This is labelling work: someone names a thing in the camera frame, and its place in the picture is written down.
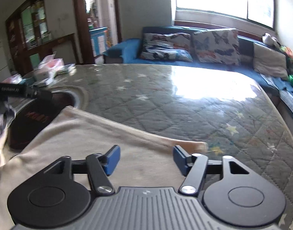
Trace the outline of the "cream sweatshirt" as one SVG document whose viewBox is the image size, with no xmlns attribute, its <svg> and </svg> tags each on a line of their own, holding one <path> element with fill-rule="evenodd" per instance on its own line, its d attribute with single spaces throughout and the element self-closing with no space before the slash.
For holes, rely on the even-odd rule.
<svg viewBox="0 0 293 230">
<path fill-rule="evenodd" d="M 0 229 L 10 229 L 9 194 L 28 178 L 62 156 L 74 160 L 105 153 L 112 146 L 121 158 L 110 177 L 120 186 L 179 187 L 183 176 L 173 161 L 175 145 L 188 153 L 204 154 L 205 142 L 182 141 L 147 133 L 75 108 L 66 107 L 16 156 L 0 167 Z"/>
</svg>

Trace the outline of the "black induction cooktop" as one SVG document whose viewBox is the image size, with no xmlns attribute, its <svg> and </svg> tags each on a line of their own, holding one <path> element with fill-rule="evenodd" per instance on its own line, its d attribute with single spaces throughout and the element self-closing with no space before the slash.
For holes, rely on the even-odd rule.
<svg viewBox="0 0 293 230">
<path fill-rule="evenodd" d="M 32 100 L 16 113 L 10 125 L 9 148 L 22 151 L 66 106 L 74 107 L 76 104 L 74 95 L 64 91 L 53 92 L 49 100 Z"/>
</svg>

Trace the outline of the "white tissue box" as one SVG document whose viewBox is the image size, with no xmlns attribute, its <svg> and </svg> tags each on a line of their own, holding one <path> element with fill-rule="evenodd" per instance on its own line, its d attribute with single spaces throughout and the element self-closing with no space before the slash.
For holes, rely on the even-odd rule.
<svg viewBox="0 0 293 230">
<path fill-rule="evenodd" d="M 54 82 L 56 71 L 46 65 L 33 71 L 35 82 L 33 86 L 46 87 Z"/>
</svg>

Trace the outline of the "dark wooden cabinet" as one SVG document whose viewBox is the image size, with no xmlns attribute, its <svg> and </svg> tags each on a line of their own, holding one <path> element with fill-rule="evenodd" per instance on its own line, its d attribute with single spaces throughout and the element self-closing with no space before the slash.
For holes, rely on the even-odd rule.
<svg viewBox="0 0 293 230">
<path fill-rule="evenodd" d="M 79 62 L 75 35 L 54 37 L 48 30 L 44 0 L 26 0 L 5 21 L 7 41 L 14 70 L 25 75 L 39 65 L 53 48 L 71 43 L 75 61 Z"/>
</svg>

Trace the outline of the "pink tissue pack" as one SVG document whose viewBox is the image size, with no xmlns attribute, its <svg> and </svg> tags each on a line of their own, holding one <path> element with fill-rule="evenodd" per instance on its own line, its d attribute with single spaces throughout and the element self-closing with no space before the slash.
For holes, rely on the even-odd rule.
<svg viewBox="0 0 293 230">
<path fill-rule="evenodd" d="M 61 70 L 63 66 L 64 61 L 62 58 L 55 59 L 55 55 L 48 55 L 39 63 L 38 68 L 51 72 L 57 72 Z"/>
</svg>

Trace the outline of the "green card box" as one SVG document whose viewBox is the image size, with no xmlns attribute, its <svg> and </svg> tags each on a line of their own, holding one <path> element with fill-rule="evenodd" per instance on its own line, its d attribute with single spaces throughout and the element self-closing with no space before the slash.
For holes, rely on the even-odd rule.
<svg viewBox="0 0 293 230">
<path fill-rule="evenodd" d="M 69 74 L 76 68 L 76 65 L 73 64 L 67 64 L 62 66 L 58 71 L 56 71 L 56 76 L 63 75 L 63 74 Z"/>
</svg>

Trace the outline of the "quilted star tablecloth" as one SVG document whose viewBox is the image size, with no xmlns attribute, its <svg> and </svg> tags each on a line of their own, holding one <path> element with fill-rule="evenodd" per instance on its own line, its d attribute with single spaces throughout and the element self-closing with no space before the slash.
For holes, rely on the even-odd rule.
<svg viewBox="0 0 293 230">
<path fill-rule="evenodd" d="M 179 194 L 185 180 L 180 172 L 179 187 L 112 184 L 113 195 L 97 197 L 77 220 L 48 229 L 293 229 L 293 136 L 263 88 L 250 77 L 169 65 L 79 65 L 45 90 L 69 92 L 77 104 L 67 107 L 128 127 L 205 142 L 208 151 L 202 155 L 210 160 L 234 157 L 286 199 L 278 224 L 229 226 L 206 212 L 198 198 Z M 10 229 L 39 228 L 13 222 Z"/>
</svg>

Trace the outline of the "blue white small cabinet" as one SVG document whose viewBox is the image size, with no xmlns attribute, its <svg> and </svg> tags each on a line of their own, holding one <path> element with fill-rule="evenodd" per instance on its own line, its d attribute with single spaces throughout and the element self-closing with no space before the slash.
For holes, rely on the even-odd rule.
<svg viewBox="0 0 293 230">
<path fill-rule="evenodd" d="M 99 56 L 105 51 L 107 51 L 107 39 L 106 39 L 107 30 L 108 30 L 107 27 L 102 27 L 102 28 L 92 29 L 89 31 L 94 57 Z"/>
</svg>

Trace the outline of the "grey plain pillow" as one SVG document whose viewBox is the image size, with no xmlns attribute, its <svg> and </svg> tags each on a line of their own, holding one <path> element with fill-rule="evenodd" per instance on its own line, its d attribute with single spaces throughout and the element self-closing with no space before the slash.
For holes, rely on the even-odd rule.
<svg viewBox="0 0 293 230">
<path fill-rule="evenodd" d="M 254 70 L 260 74 L 278 77 L 283 80 L 287 80 L 287 64 L 286 56 L 282 53 L 272 50 L 268 47 L 260 44 L 253 44 L 254 46 L 254 58 L 253 67 Z"/>
</svg>

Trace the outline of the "butterfly pillow upright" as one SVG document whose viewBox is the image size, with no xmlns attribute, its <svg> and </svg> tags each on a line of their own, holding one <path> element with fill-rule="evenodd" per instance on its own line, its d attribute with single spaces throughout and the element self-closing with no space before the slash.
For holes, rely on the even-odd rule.
<svg viewBox="0 0 293 230">
<path fill-rule="evenodd" d="M 235 28 L 196 31 L 192 34 L 195 54 L 200 62 L 239 65 L 239 39 Z"/>
</svg>

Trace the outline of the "butterfly pillow lying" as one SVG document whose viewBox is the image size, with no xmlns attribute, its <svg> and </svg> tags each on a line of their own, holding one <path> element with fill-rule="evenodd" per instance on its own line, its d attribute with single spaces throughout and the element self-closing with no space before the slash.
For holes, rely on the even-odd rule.
<svg viewBox="0 0 293 230">
<path fill-rule="evenodd" d="M 191 35 L 187 33 L 144 33 L 140 58 L 192 62 Z"/>
</svg>

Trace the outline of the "panda plush toy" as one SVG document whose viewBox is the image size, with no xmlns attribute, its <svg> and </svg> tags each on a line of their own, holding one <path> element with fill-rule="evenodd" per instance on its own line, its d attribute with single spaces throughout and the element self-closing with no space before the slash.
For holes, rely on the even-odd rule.
<svg viewBox="0 0 293 230">
<path fill-rule="evenodd" d="M 277 42 L 277 39 L 274 36 L 271 36 L 269 33 L 265 33 L 262 36 L 262 42 L 269 47 L 280 47 L 280 44 Z"/>
</svg>

